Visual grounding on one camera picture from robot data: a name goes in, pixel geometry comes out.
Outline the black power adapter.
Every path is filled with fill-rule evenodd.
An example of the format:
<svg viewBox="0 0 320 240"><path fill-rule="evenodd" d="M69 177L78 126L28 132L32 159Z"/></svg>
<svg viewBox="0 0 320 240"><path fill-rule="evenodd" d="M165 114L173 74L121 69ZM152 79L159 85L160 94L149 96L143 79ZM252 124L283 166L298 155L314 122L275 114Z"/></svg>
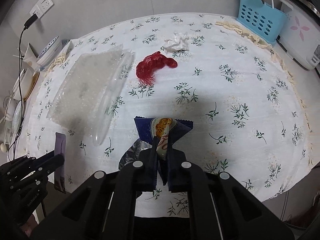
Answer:
<svg viewBox="0 0 320 240"><path fill-rule="evenodd" d="M29 17L24 23L24 30L27 30L37 19L38 16L36 14L32 14L32 16Z"/></svg>

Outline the bubble wrap sheet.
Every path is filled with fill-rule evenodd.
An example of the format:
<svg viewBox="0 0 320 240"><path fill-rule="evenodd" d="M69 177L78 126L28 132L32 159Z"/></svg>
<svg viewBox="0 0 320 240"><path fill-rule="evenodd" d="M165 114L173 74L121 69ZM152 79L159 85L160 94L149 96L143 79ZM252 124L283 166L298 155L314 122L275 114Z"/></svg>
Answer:
<svg viewBox="0 0 320 240"><path fill-rule="evenodd" d="M122 52L123 45L119 45L81 54L60 86L47 119L75 133L91 133L97 104L118 69Z"/></svg>

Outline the white rice cooker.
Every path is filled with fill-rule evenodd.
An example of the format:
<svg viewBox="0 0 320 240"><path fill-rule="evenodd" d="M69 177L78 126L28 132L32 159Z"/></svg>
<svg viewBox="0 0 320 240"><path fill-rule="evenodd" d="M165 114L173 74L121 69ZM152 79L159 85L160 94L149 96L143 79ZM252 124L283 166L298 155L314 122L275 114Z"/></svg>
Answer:
<svg viewBox="0 0 320 240"><path fill-rule="evenodd" d="M299 0L279 1L287 16L279 43L304 68L315 69L319 66L319 17Z"/></svg>

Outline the blue perforated utensil holder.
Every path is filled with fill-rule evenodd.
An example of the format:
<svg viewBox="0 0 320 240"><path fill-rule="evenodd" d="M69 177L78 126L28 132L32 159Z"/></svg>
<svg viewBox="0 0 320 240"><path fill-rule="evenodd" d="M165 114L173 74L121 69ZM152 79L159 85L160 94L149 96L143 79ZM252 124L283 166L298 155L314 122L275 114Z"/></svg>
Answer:
<svg viewBox="0 0 320 240"><path fill-rule="evenodd" d="M287 15L261 0L240 0L236 18L243 26L274 45L277 41Z"/></svg>

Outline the blue snack wrapper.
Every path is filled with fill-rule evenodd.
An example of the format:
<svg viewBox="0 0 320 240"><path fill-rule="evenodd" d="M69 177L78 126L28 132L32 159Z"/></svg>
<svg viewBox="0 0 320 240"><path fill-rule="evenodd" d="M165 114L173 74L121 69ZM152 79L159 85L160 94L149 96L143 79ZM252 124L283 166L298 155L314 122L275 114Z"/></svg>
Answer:
<svg viewBox="0 0 320 240"><path fill-rule="evenodd" d="M134 118L139 138L124 153L119 161L118 168L121 170L126 164L138 159L142 150L152 148L153 141L156 143L157 153L157 176L160 176L163 185L168 186L168 161L167 149L193 129L193 122L189 120L173 118Z"/></svg>

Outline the red mesh net bag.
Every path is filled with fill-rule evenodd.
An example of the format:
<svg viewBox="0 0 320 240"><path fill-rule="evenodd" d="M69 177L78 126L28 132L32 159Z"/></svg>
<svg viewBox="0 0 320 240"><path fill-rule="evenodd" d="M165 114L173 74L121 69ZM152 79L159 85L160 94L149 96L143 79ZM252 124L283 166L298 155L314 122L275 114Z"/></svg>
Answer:
<svg viewBox="0 0 320 240"><path fill-rule="evenodd" d="M151 86L155 83L155 72L168 66L176 68L178 62L173 58L164 56L160 51L157 51L144 58L136 66L136 76L143 85Z"/></svg>

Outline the small white fan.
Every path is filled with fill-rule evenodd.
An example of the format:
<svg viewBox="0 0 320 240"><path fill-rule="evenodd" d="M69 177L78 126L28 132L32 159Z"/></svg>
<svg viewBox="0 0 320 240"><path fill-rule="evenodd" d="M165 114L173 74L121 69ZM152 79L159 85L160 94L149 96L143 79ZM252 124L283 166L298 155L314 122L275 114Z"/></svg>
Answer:
<svg viewBox="0 0 320 240"><path fill-rule="evenodd" d="M11 99L7 107L4 123L4 143L10 144L13 136L17 133L24 111L24 103Z"/></svg>

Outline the white tissue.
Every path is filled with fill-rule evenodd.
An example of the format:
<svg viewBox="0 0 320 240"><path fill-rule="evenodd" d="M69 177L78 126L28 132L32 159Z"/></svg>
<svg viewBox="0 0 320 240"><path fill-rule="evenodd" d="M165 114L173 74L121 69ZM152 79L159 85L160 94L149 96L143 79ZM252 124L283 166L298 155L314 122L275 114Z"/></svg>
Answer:
<svg viewBox="0 0 320 240"><path fill-rule="evenodd" d="M188 40L188 33L174 33L173 37L164 40L163 49L166 53L189 50Z"/></svg>

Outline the floral white tablecloth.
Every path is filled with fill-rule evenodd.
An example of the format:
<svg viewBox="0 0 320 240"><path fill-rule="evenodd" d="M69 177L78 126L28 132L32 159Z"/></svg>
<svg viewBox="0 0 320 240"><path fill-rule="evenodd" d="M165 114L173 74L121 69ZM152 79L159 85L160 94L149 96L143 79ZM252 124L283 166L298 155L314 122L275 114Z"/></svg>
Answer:
<svg viewBox="0 0 320 240"><path fill-rule="evenodd" d="M71 40L65 60L41 82L30 106L17 154L40 157L53 150L55 133L66 135L66 189L74 191L93 172L113 172L138 138L134 118L191 120L193 129L175 143L205 171L229 172L260 201L279 196L319 162L305 107L280 50L246 36L232 18L168 14L137 18ZM155 73L153 85L128 68L117 114L100 146L47 119L49 108L81 54L123 45L139 62L160 51L174 33L189 34L189 50L170 53L176 68Z"/></svg>

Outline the white wall socket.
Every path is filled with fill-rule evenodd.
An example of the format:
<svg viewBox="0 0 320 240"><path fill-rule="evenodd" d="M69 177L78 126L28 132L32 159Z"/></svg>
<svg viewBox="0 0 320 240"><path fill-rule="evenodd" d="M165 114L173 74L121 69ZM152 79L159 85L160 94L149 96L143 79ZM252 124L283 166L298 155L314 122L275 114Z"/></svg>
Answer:
<svg viewBox="0 0 320 240"><path fill-rule="evenodd" d="M40 19L49 9L54 6L52 0L38 0L37 3L32 7L29 14L31 16L36 15Z"/></svg>

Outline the blue white porcelain bowl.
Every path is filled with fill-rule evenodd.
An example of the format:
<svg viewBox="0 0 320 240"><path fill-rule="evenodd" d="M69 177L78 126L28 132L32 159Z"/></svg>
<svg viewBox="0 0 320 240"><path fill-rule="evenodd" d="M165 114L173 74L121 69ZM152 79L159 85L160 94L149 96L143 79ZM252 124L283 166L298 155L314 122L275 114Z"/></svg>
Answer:
<svg viewBox="0 0 320 240"><path fill-rule="evenodd" d="M37 57L36 63L40 66L45 65L52 56L60 50L62 43L60 36L53 38L46 47L41 51L40 55Z"/></svg>

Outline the clear plastic tube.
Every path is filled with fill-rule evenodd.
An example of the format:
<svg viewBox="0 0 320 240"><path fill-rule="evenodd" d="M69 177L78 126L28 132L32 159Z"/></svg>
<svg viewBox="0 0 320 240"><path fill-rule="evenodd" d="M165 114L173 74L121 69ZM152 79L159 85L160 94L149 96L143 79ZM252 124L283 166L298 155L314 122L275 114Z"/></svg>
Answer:
<svg viewBox="0 0 320 240"><path fill-rule="evenodd" d="M93 126L93 145L100 146L106 138L112 119L116 116L117 107L120 105L118 98L125 83L128 68L132 66L134 55L130 51L124 51L109 78L104 90L103 97L98 107Z"/></svg>

